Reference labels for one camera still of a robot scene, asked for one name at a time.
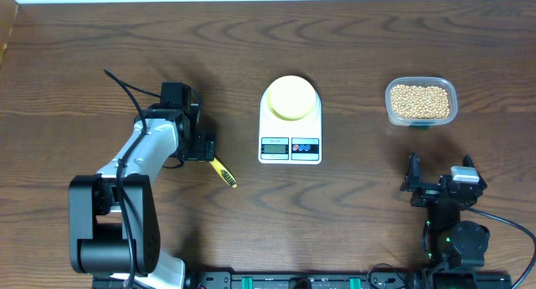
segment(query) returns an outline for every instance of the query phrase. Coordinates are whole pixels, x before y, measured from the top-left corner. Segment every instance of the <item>bowl of beans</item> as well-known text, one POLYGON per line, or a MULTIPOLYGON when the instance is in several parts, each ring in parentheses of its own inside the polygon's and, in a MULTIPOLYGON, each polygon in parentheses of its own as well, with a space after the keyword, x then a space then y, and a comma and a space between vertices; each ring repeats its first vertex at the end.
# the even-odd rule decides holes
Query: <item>bowl of beans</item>
POLYGON ((436 77, 411 76, 393 80, 385 90, 389 121, 396 126, 438 126, 458 112, 454 86, 436 77))

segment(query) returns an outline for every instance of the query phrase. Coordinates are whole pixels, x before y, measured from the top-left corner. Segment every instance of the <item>clear plastic tray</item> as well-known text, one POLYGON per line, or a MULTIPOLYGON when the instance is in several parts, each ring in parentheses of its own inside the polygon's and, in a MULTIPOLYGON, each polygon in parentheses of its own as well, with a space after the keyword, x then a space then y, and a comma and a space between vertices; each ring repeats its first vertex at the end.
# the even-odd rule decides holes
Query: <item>clear plastic tray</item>
POLYGON ((393 80, 385 90, 385 106, 387 107, 387 115, 389 117, 389 121, 391 121, 391 123, 396 126, 445 125, 451 122, 458 113, 458 100, 456 98, 456 91, 454 90, 454 86, 451 84, 451 82, 442 78, 426 76, 410 76, 393 80), (445 89, 447 97, 449 99, 449 109, 451 111, 451 114, 448 117, 441 119, 415 119, 405 118, 396 115, 396 113, 394 113, 393 111, 393 105, 391 104, 391 90, 396 85, 421 85, 424 87, 434 85, 445 89))

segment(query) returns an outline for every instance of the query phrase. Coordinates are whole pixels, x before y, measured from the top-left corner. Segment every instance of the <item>white digital scale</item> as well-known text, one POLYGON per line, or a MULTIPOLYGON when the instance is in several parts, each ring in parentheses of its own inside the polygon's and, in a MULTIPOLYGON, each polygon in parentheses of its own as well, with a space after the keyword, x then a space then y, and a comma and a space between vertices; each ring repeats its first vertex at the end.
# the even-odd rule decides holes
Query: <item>white digital scale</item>
POLYGON ((283 76, 260 100, 259 161, 319 164, 322 161, 322 103, 299 76, 283 76))

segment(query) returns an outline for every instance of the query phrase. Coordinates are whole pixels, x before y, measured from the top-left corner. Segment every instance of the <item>wood grain surface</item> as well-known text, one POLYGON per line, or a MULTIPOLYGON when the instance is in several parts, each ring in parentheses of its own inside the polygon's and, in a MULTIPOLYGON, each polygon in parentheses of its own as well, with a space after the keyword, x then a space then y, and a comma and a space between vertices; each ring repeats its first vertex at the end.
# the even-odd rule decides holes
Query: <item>wood grain surface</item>
MULTIPOLYGON (((112 159, 136 115, 103 68, 154 92, 181 80, 204 99, 239 187, 188 163, 153 188, 162 247, 190 266, 425 264, 425 211, 399 192, 412 150, 430 181, 469 153, 489 184, 476 207, 536 230, 535 28, 534 0, 22 6, 0 69, 2 287, 90 285, 69 263, 67 188, 112 159), (260 98, 282 75, 307 77, 322 98, 318 166, 257 160, 260 98), (409 75, 456 87, 451 124, 389 123, 385 87, 409 75)), ((526 235, 462 218, 491 231, 486 270, 523 272, 526 235)))

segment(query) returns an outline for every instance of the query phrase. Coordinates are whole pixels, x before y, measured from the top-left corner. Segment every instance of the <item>wooden table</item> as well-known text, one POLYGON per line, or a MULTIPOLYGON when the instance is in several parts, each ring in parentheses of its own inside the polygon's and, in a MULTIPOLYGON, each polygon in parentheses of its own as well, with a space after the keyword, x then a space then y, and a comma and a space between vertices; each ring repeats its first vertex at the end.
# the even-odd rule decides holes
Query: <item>wooden table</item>
MULTIPOLYGON (((239 187, 188 163, 153 188, 162 247, 190 266, 425 264, 425 210, 399 192, 412 150, 430 181, 471 154, 489 184, 476 207, 536 230, 535 28, 534 0, 24 5, 0 69, 2 287, 90 285, 69 263, 67 188, 112 159, 136 115, 105 67, 154 92, 181 80, 204 99, 239 187), (257 160, 260 97, 282 75, 306 76, 322 98, 318 166, 257 160), (451 81, 457 118, 392 126, 385 87, 407 75, 451 81)), ((491 231, 486 269, 517 278, 530 239, 462 218, 491 231)))

